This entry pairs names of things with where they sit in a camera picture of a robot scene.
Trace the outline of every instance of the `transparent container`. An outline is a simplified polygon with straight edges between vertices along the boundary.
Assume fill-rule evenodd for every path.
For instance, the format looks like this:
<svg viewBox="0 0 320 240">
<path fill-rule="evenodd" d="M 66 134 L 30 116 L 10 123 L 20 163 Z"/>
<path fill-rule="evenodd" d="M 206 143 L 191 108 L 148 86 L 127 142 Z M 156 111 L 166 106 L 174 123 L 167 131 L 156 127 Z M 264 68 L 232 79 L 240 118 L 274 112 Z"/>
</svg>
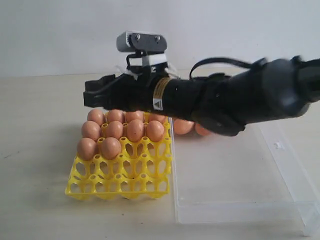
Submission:
<svg viewBox="0 0 320 240">
<path fill-rule="evenodd" d="M 174 136 L 176 220 L 182 224 L 294 220 L 320 227 L 319 193 L 276 121 L 236 137 Z"/>
</svg>

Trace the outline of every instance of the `white tabletop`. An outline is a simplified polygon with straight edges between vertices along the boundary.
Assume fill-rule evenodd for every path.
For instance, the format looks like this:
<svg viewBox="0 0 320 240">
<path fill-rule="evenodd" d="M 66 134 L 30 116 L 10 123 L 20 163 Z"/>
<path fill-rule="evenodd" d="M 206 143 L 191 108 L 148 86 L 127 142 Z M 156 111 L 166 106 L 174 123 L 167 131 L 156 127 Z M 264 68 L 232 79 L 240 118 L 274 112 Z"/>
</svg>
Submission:
<svg viewBox="0 0 320 240">
<path fill-rule="evenodd" d="M 0 80 L 1 240 L 300 239 L 301 232 L 290 225 L 177 224 L 172 194 L 147 201 L 77 201 L 65 196 L 89 111 L 83 106 L 84 82 L 101 76 Z M 316 103 L 305 116 L 280 123 L 318 190 L 319 110 Z"/>
</svg>

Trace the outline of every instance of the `brown egg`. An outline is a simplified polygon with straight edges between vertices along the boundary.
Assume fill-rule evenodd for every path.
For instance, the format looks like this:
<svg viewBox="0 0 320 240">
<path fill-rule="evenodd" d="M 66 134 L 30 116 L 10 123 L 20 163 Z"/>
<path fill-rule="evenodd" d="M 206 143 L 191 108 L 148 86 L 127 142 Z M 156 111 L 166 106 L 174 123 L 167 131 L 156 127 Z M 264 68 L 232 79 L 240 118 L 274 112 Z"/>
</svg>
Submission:
<svg viewBox="0 0 320 240">
<path fill-rule="evenodd" d="M 124 126 L 119 121 L 112 121 L 103 129 L 103 133 L 106 138 L 113 137 L 119 139 L 124 134 Z"/>
<path fill-rule="evenodd" d="M 145 120 L 144 112 L 143 111 L 128 111 L 125 114 L 125 121 L 130 123 L 132 120 L 139 119 L 140 121 Z"/>
<path fill-rule="evenodd" d="M 99 126 L 101 126 L 106 122 L 106 117 L 100 109 L 94 108 L 88 113 L 87 120 L 93 121 L 97 123 Z"/>
<path fill-rule="evenodd" d="M 126 136 L 131 142 L 138 142 L 144 136 L 144 133 L 144 123 L 139 119 L 132 120 L 126 127 Z"/>
<path fill-rule="evenodd" d="M 108 123 L 118 121 L 123 124 L 125 122 L 125 113 L 121 110 L 113 109 L 106 115 L 106 121 Z"/>
<path fill-rule="evenodd" d="M 81 138 L 76 146 L 78 156 L 84 161 L 90 161 L 99 152 L 98 144 L 90 138 Z"/>
<path fill-rule="evenodd" d="M 165 133 L 165 127 L 159 121 L 151 121 L 146 126 L 146 135 L 152 142 L 159 142 Z"/>
<path fill-rule="evenodd" d="M 121 144 L 114 137 L 107 137 L 100 145 L 101 154 L 105 159 L 114 159 L 121 153 Z"/>
<path fill-rule="evenodd" d="M 86 121 L 81 127 L 81 134 L 83 138 L 89 138 L 96 142 L 101 136 L 101 128 L 94 121 Z"/>
<path fill-rule="evenodd" d="M 150 114 L 149 115 L 149 122 L 151 122 L 151 121 L 158 121 L 158 122 L 164 124 L 166 121 L 166 116 L 158 115 L 158 114 Z"/>
<path fill-rule="evenodd" d="M 173 123 L 173 131 L 175 134 L 184 135 L 189 133 L 194 127 L 194 125 L 195 123 L 193 121 L 177 119 Z"/>
<path fill-rule="evenodd" d="M 212 134 L 211 131 L 209 131 L 208 129 L 204 128 L 199 123 L 195 124 L 195 131 L 196 131 L 197 134 L 199 134 L 201 136 L 208 136 L 208 135 Z"/>
</svg>

